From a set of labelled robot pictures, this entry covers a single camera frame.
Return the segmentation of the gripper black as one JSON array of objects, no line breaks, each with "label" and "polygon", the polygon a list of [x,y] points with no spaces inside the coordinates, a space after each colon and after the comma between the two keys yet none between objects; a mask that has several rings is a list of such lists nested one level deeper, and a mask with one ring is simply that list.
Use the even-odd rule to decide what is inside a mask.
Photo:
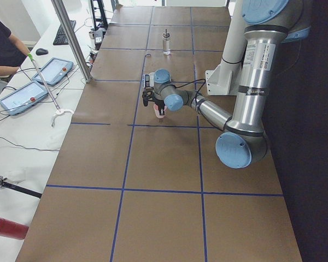
[{"label": "gripper black", "polygon": [[157,99],[156,97],[153,98],[154,103],[159,107],[159,115],[165,114],[165,107],[164,107],[164,101],[161,99]]}]

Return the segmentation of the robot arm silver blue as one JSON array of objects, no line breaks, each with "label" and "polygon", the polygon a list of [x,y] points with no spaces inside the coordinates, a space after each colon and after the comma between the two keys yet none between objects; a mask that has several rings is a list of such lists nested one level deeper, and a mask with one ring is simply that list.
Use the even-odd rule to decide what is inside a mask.
[{"label": "robot arm silver blue", "polygon": [[261,160],[269,150],[261,118],[277,50],[282,43],[308,37],[312,5],[312,1],[237,1],[221,62],[205,76],[208,94],[236,97],[233,113],[199,91],[179,89],[165,69],[143,75],[143,103],[154,102],[160,115],[165,109],[194,109],[221,130],[215,150],[230,168]]}]

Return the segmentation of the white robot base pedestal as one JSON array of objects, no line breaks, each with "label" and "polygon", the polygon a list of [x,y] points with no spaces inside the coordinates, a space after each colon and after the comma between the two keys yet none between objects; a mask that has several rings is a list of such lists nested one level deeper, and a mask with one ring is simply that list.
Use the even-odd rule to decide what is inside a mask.
[{"label": "white robot base pedestal", "polygon": [[207,93],[210,96],[235,96],[238,92],[247,44],[242,5],[243,0],[236,2],[220,64],[214,70],[206,71]]}]

